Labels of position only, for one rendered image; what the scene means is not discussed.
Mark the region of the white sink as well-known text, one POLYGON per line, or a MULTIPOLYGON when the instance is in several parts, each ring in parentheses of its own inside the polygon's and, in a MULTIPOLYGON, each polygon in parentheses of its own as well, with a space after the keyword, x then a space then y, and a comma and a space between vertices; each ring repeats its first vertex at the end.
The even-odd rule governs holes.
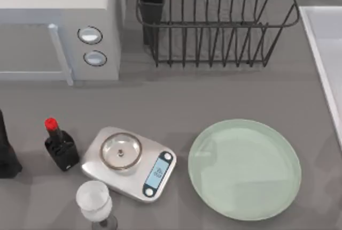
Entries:
POLYGON ((342 6, 299 10, 342 149, 342 6))

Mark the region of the black bottle with red cap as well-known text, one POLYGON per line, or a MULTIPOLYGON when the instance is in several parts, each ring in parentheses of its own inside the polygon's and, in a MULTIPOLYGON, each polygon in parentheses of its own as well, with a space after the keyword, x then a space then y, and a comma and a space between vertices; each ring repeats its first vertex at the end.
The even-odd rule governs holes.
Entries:
POLYGON ((80 161, 74 139, 59 127, 55 118, 45 119, 44 125, 49 134, 44 143, 47 152, 60 170, 70 170, 80 161))

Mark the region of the round microwave knob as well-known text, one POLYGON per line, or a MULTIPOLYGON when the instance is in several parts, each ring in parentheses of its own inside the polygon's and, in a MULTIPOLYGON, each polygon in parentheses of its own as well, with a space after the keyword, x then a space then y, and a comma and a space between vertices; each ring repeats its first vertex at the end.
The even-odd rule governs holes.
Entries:
POLYGON ((80 28, 77 31, 77 36, 85 44, 94 45, 98 44, 103 39, 102 32, 93 26, 87 26, 85 28, 80 28))
POLYGON ((101 67, 107 63, 107 57, 100 51, 93 50, 83 55, 83 60, 90 66, 101 67))

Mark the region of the pale green plate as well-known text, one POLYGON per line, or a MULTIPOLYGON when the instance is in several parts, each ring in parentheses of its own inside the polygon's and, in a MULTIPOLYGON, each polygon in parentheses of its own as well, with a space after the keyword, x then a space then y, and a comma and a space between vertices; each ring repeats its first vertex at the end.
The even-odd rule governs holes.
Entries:
POLYGON ((190 148, 188 173, 208 207, 240 221, 282 213, 294 202, 302 180, 290 142, 275 129, 247 119, 204 129, 190 148))

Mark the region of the clear wine glass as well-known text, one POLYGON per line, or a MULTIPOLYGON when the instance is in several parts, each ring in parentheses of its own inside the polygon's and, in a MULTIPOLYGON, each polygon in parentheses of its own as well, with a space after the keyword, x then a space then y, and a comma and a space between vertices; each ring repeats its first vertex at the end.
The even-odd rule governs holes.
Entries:
POLYGON ((75 195, 82 215, 91 222, 91 230, 118 230, 118 220, 112 213, 109 189, 101 181, 83 183, 75 195))

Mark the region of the silver kitchen scale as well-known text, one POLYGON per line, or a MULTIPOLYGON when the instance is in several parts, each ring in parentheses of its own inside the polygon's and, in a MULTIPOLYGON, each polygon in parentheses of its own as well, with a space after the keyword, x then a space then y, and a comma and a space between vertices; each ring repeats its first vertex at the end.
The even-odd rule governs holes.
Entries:
POLYGON ((81 169, 111 190, 152 203, 161 196, 176 162, 175 153, 156 141, 121 128, 104 127, 83 155, 81 169))

